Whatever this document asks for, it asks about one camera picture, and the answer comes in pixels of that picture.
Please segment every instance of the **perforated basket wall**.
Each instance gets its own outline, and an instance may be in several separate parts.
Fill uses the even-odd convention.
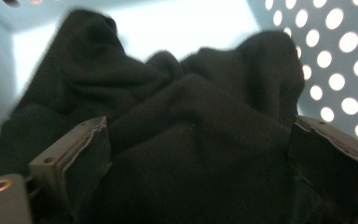
[[[342,131],[358,138],[358,0],[243,0],[243,5],[249,6],[252,11],[242,8],[242,5],[229,7],[234,0],[221,3],[205,0],[0,0],[0,125],[7,119],[10,109],[18,100],[17,79],[30,75],[23,74],[23,77],[19,77],[15,72],[18,65],[13,50],[16,47],[13,35],[57,23],[73,7],[82,6],[104,11],[108,7],[146,7],[147,4],[156,2],[167,3],[166,6],[172,2],[187,4],[186,7],[174,9],[183,11],[183,18],[179,18],[180,20],[191,17],[191,20],[179,20],[183,27],[192,22],[206,20],[205,24],[209,24],[215,34],[221,35],[227,42],[231,41],[231,44],[224,46],[226,48],[238,44],[239,39],[242,40],[260,29],[285,31],[298,45],[298,57],[304,64],[304,78],[307,81],[298,104],[301,113],[331,122]],[[222,13],[209,10],[211,5],[220,8]],[[221,26],[215,24],[234,16],[236,22]],[[258,26],[251,26],[251,20],[256,20]],[[142,21],[137,22],[139,29],[142,29]],[[229,27],[240,27],[241,34],[231,33]],[[164,29],[160,28],[159,36],[169,32]],[[192,35],[192,32],[199,31],[190,29],[186,32]],[[212,44],[210,38],[203,38],[202,41],[200,45]]]

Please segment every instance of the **folded garment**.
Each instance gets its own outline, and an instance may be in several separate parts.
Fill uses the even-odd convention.
[[[112,19],[76,10],[2,127],[0,175],[28,175],[76,124],[107,116],[113,165],[85,223],[303,223],[286,159],[303,88],[283,32],[141,63]]]

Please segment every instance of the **dark fabric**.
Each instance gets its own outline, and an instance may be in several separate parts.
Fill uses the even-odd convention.
[[[285,151],[303,86],[282,32],[141,63],[113,20],[77,10],[2,127],[0,175],[28,175],[77,123],[107,116],[113,167],[85,223],[290,223],[296,174]]]

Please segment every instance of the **white plastic basket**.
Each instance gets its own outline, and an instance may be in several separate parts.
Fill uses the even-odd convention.
[[[304,64],[300,112],[358,138],[358,0],[0,0],[0,124],[74,7],[110,15],[139,60],[159,49],[182,59],[201,46],[229,49],[261,29],[284,30]]]

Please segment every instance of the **dark green cloth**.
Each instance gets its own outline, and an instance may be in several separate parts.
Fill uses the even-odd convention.
[[[107,116],[113,166],[85,223],[302,223],[286,149],[303,87],[283,32],[141,63],[113,20],[77,10],[2,127],[0,175],[28,175],[76,124]]]

